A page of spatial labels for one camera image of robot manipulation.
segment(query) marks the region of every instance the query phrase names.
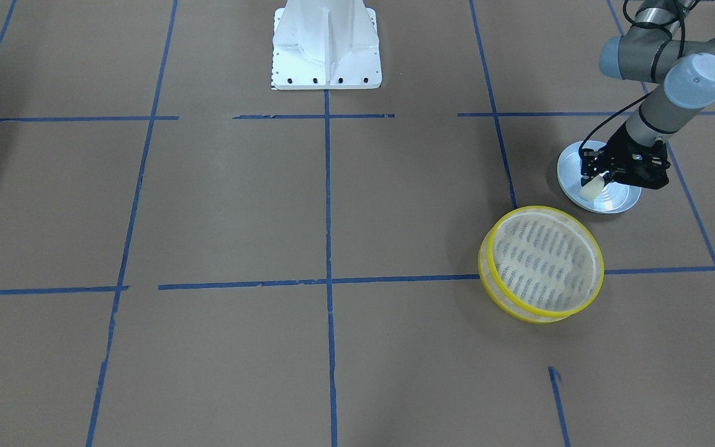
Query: light blue joint cap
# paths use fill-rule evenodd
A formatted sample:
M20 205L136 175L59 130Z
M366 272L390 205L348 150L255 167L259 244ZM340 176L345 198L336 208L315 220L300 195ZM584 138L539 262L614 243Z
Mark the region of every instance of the light blue joint cap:
M701 109L715 101L715 56L689 54L670 69L663 82L664 93L674 105Z
M623 79L619 71L619 41L622 37L612 37L601 50L601 73L614 79Z

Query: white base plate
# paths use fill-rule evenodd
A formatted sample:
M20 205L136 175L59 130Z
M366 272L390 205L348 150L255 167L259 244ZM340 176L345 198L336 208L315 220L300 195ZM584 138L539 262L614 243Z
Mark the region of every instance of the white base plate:
M275 31L284 9L275 11ZM377 12L371 8L366 8L366 11L377 31ZM326 79L323 63L307 59L300 50L273 50L272 88L276 90L356 90L379 88L382 84L379 48L357 48L352 51L352 54L336 63L333 79Z
M609 183L603 188L601 194L594 201L581 198L581 156L578 148L581 142L568 145L559 156L557 165L559 186L562 191L579 207L599 214L616 214L630 209L639 200L642 194L641 187L628 186L621 183ZM587 141L584 147L597 150L605 146L603 142Z

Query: robotic arm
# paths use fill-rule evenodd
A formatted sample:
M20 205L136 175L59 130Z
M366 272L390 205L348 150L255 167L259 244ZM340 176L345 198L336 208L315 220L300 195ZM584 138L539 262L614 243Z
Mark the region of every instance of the robotic arm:
M600 60L603 74L660 85L604 147L590 149L586 141L579 146L584 201L595 201L613 182L648 189L669 183L666 141L715 101L715 38L708 42L673 39L696 3L645 0L630 31L605 44ZM587 202L576 201L581 206Z

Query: white strainer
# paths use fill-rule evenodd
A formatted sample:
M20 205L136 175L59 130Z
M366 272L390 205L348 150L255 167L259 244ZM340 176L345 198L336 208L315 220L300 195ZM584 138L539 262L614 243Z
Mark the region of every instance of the white strainer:
M598 296L600 247L578 220L552 207L516 209L501 218L479 250L485 289L511 316L551 323Z

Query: white bracket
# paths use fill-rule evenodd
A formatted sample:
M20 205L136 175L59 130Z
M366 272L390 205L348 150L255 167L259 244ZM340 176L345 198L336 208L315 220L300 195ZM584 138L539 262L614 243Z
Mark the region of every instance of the white bracket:
M378 88L377 13L363 0L289 0L275 12L272 87Z

